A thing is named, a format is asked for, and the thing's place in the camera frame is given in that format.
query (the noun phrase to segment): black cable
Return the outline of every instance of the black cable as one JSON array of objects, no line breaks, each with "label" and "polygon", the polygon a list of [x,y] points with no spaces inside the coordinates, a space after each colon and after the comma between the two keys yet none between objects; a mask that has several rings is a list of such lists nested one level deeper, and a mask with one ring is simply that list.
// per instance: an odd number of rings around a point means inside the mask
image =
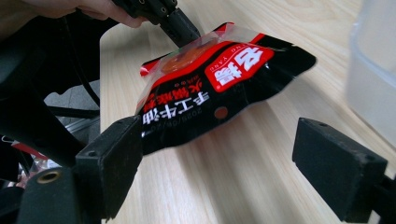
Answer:
[{"label": "black cable", "polygon": [[77,51],[73,44],[72,36],[70,35],[70,29],[69,29],[69,26],[67,23],[67,19],[66,19],[66,17],[62,17],[61,20],[64,25],[64,34],[66,35],[66,41],[69,42],[68,44],[70,45],[70,49],[72,51],[72,52],[69,52],[70,56],[71,56],[70,58],[72,60],[72,64],[76,71],[78,79],[81,82],[84,89],[87,91],[87,93],[91,96],[91,98],[95,101],[95,103],[100,107],[100,99],[97,96],[97,94],[93,91],[87,77],[84,74],[84,70],[82,69],[82,66],[79,63]]}]

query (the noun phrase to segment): red label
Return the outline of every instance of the red label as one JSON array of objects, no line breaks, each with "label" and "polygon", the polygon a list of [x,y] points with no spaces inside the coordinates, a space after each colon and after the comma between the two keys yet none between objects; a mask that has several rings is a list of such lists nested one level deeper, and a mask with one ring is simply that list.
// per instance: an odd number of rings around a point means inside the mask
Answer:
[{"label": "red label", "polygon": [[224,50],[206,69],[213,88],[223,92],[234,84],[253,77],[274,56],[274,51],[251,44],[236,44]]}]

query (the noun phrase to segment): wooden table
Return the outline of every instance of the wooden table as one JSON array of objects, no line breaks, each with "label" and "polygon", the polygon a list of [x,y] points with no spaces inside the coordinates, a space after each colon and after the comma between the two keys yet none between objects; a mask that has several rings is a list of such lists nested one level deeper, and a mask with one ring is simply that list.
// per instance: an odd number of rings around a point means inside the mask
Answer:
[{"label": "wooden table", "polygon": [[[385,157],[386,174],[394,176],[394,148],[351,111],[345,98],[348,38],[361,1],[180,0],[178,6],[201,34],[233,21],[294,43],[318,62],[280,94],[231,122],[144,157],[111,223],[340,223],[291,160],[299,117],[325,122]],[[147,82],[139,76],[140,65],[175,49],[149,22],[139,29],[118,25],[104,35],[102,131],[134,115]],[[370,222],[376,221],[372,216]]]}]

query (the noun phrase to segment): clear plastic container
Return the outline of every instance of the clear plastic container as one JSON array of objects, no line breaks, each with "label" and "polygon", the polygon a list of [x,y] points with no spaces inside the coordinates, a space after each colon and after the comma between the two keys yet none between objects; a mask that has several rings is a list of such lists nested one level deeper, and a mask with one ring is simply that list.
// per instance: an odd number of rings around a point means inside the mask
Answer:
[{"label": "clear plastic container", "polygon": [[396,1],[366,0],[350,40],[349,106],[396,147]]}]

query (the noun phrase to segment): hand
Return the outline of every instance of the hand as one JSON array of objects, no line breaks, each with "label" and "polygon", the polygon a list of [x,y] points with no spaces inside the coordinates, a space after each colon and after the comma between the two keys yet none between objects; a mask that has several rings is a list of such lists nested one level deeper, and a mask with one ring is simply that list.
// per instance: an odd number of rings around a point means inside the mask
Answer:
[{"label": "hand", "polygon": [[22,0],[36,15],[61,18],[76,11],[76,8],[97,20],[111,18],[132,28],[139,27],[144,18],[134,19],[111,0]]}]

